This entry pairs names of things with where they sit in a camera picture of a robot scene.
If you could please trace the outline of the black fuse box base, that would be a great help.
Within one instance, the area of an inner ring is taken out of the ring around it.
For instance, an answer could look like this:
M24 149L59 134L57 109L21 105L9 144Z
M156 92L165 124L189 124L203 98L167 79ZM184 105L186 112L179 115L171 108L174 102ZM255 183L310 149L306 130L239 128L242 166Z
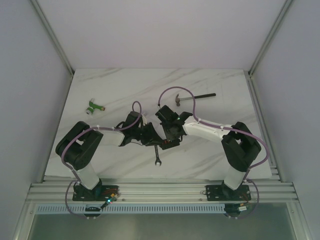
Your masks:
M160 145L159 147L162 149L162 150L167 150L167 149L171 149L171 148L174 148L174 147L177 147L180 145L180 139L174 139L174 140L164 140Z

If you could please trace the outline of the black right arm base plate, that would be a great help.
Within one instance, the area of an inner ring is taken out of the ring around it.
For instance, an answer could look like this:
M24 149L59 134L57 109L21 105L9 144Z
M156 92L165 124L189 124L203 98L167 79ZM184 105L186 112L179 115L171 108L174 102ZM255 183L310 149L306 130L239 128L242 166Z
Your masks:
M248 185L240 185L236 190L232 190L224 183L206 185L204 191L207 200L217 201L250 201L252 199Z

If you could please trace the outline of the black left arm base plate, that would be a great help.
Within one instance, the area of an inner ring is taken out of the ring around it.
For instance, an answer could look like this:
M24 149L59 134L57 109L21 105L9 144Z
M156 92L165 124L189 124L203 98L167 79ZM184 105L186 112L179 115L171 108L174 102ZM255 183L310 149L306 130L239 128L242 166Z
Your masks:
M73 186L72 200L75 202L102 202L116 195L119 192L117 185L101 185L94 189L86 189L82 185Z

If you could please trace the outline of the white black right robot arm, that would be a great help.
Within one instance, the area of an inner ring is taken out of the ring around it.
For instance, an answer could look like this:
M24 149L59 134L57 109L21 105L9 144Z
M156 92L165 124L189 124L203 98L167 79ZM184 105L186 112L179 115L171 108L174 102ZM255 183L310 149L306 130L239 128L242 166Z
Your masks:
M183 136L221 142L229 169L218 190L226 200L238 199L241 194L239 187L262 149L247 126L242 122L227 126L202 122L190 112L177 114L167 105L160 108L155 115L160 120L166 137L160 145L163 150L179 146Z

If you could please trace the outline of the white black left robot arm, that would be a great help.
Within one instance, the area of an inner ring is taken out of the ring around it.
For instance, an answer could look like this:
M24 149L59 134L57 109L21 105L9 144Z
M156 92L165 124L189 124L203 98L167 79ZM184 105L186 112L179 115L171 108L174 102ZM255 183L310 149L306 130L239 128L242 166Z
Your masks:
M78 183L85 188L84 195L90 201L99 200L103 193L99 186L101 180L91 165L102 140L107 145L116 147L124 147L133 140L146 147L161 146L164 143L153 124L146 122L144 117L135 111L131 111L125 121L105 133L97 126L90 127L83 121L77 122L57 144L55 152L71 170Z

